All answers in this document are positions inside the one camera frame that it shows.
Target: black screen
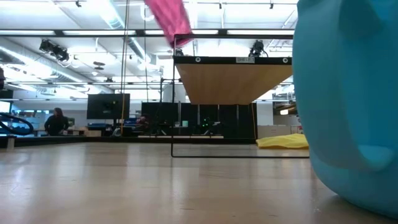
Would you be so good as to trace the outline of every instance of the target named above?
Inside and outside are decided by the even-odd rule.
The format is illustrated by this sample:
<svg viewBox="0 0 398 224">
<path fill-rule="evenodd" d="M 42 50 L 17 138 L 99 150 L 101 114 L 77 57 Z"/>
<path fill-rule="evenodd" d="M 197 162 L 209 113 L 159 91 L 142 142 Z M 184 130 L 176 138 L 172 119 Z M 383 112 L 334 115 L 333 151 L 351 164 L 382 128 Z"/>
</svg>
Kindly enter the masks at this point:
<svg viewBox="0 0 398 224">
<path fill-rule="evenodd" d="M 88 95 L 87 119 L 128 119 L 130 114 L 130 94 Z"/>
</svg>

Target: wooden platform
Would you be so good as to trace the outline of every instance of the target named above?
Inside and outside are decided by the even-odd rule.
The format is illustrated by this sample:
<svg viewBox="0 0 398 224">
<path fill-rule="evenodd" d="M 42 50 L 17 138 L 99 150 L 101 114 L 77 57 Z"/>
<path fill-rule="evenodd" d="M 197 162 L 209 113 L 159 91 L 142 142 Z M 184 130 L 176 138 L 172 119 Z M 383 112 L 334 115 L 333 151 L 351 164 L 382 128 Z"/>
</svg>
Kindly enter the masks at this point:
<svg viewBox="0 0 398 224">
<path fill-rule="evenodd" d="M 171 159 L 168 144 L 0 152 L 6 224 L 396 223 L 338 198 L 308 159 Z"/>
<path fill-rule="evenodd" d="M 193 104 L 248 105 L 293 74 L 291 65 L 279 63 L 275 58 L 262 58 L 253 64 L 224 60 L 217 63 L 216 57 L 213 60 L 208 63 L 176 61 Z"/>
</svg>

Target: teal plastic jug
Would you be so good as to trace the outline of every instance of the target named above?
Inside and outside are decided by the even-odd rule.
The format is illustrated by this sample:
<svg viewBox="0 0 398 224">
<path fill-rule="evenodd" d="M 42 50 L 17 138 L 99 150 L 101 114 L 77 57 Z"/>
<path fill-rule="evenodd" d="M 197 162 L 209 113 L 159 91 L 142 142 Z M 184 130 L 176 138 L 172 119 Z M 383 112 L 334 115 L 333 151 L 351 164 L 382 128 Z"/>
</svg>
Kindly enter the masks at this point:
<svg viewBox="0 0 398 224">
<path fill-rule="evenodd" d="M 300 0 L 293 66 L 319 179 L 398 218 L 398 1 Z"/>
</svg>

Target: duct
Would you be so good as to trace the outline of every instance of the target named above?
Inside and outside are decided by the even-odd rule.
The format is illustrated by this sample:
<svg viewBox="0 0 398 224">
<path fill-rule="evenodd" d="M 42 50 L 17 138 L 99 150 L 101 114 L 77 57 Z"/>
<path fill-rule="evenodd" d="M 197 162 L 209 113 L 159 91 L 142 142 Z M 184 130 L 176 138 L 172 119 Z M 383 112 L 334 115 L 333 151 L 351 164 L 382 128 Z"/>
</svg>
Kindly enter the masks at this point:
<svg viewBox="0 0 398 224">
<path fill-rule="evenodd" d="M 121 19 L 118 11 L 114 6 L 113 0 L 90 0 L 93 3 L 93 6 L 97 8 L 98 12 L 101 15 L 101 18 L 109 25 L 112 29 L 124 29 L 126 25 L 124 21 Z M 141 62 L 151 63 L 155 65 L 156 62 L 153 62 L 153 55 L 150 57 L 144 51 L 144 49 L 138 44 L 135 38 L 130 37 L 128 40 L 128 46 L 131 50 L 139 57 Z"/>
<path fill-rule="evenodd" d="M 5 49 L 15 52 L 17 54 L 23 55 L 27 58 L 31 58 L 32 60 L 35 60 L 36 62 L 39 62 L 43 67 L 47 67 L 52 69 L 54 72 L 56 72 L 58 75 L 68 78 L 69 80 L 73 80 L 74 82 L 92 82 L 89 78 L 80 75 L 79 73 L 76 73 L 68 68 L 63 68 L 62 66 L 58 65 L 57 63 L 42 57 L 41 55 L 34 53 L 30 50 L 22 48 L 20 45 L 13 43 L 10 40 L 7 40 L 3 37 L 0 38 L 0 46 L 4 47 Z M 95 88 L 98 89 L 100 92 L 105 92 L 105 93 L 113 93 L 113 90 L 106 88 L 105 86 L 96 86 Z"/>
</svg>

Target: ceiling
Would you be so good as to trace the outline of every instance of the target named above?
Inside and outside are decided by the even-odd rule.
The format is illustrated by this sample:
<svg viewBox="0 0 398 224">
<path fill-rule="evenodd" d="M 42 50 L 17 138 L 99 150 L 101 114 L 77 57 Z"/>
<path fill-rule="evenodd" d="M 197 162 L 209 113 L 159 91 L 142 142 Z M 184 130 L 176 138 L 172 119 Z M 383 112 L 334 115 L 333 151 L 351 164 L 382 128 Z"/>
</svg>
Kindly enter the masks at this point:
<svg viewBox="0 0 398 224">
<path fill-rule="evenodd" d="M 273 0 L 273 2 L 272 9 L 270 1 L 266 0 L 184 0 L 184 5 L 191 27 L 194 29 L 294 29 L 297 22 L 297 0 Z M 129 29 L 159 29 L 143 1 L 130 1 L 127 20 L 126 1 L 86 0 L 79 3 L 81 7 L 77 7 L 72 0 L 0 0 L 0 21 L 2 21 L 0 30 L 110 29 L 106 18 L 113 16 L 113 12 L 122 21 L 127 21 L 126 26 Z M 70 60 L 57 63 L 49 54 L 43 54 L 39 50 L 42 39 L 48 39 L 68 49 Z M 125 61 L 126 82 L 137 83 L 129 85 L 128 88 L 146 90 L 148 82 L 149 89 L 159 89 L 162 77 L 172 77 L 172 48 L 164 37 L 137 37 L 135 41 L 136 45 L 152 59 L 146 66 L 132 48 L 127 47 L 127 50 L 123 50 L 123 40 L 120 37 L 97 39 L 1 37 L 0 35 L 0 47 L 9 49 L 12 46 L 13 52 L 36 60 L 35 63 L 62 71 L 57 73 L 63 74 L 63 77 L 66 75 L 69 79 L 74 77 L 83 82 L 103 82 L 107 78 L 112 78 L 114 82 L 120 82 L 122 63 Z M 187 55 L 247 57 L 254 41 L 254 39 L 196 39 L 182 49 Z M 292 55 L 291 40 L 263 40 L 263 43 L 270 57 Z M 105 63 L 104 70 L 95 70 L 96 65 L 93 62 Z M 16 80 L 28 81 L 28 78 L 22 77 Z M 101 86 L 97 92 L 113 91 L 118 88 L 118 85 Z"/>
</svg>

